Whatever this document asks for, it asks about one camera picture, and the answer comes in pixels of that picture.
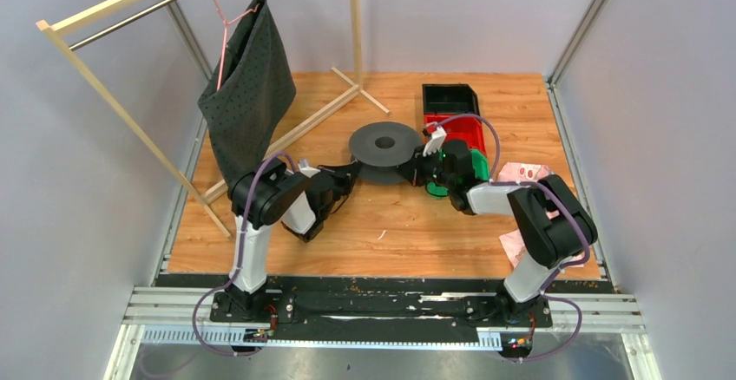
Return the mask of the black cable spool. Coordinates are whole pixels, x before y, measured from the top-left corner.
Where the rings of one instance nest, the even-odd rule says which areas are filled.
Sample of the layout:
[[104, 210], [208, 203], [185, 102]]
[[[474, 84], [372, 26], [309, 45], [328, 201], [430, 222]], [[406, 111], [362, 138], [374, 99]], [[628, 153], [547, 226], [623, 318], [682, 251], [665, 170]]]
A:
[[394, 122], [373, 122], [356, 130], [348, 147], [353, 161], [361, 167], [358, 177], [374, 185], [397, 185], [404, 181], [398, 167], [409, 161], [422, 144], [419, 133], [410, 126]]

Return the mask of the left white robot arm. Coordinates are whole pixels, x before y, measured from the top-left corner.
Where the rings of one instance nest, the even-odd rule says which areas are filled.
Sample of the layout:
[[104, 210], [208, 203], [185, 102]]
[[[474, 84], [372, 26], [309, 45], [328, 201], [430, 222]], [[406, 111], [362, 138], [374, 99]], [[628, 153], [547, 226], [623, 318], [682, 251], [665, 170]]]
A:
[[278, 158], [235, 181], [228, 197], [236, 218], [236, 247], [230, 280], [224, 293], [234, 311], [246, 321], [260, 318], [266, 309], [266, 259], [273, 229], [281, 224], [308, 243], [347, 200], [361, 164], [316, 167], [303, 159], [288, 169]]

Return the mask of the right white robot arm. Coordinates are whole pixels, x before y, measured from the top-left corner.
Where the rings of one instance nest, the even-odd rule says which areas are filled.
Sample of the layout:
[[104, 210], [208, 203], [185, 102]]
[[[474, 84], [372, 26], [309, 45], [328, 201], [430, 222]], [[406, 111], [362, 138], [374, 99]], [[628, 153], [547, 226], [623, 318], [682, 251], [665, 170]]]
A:
[[598, 239], [594, 221], [565, 181], [551, 174], [538, 181], [493, 181], [477, 177], [464, 141], [451, 140], [433, 154], [416, 148], [399, 173], [414, 186], [443, 187], [451, 205], [466, 215], [509, 215], [526, 249], [496, 296], [505, 324], [519, 324], [559, 272], [586, 263]]

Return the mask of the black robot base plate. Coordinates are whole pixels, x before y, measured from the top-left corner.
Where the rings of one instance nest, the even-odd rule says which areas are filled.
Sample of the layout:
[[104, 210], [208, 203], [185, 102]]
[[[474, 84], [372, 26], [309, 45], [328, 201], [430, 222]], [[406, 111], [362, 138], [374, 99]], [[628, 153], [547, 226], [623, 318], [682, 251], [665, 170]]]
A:
[[479, 328], [530, 334], [552, 325], [549, 303], [504, 310], [497, 278], [271, 276], [247, 311], [226, 292], [208, 320], [276, 324], [282, 340], [471, 343]]

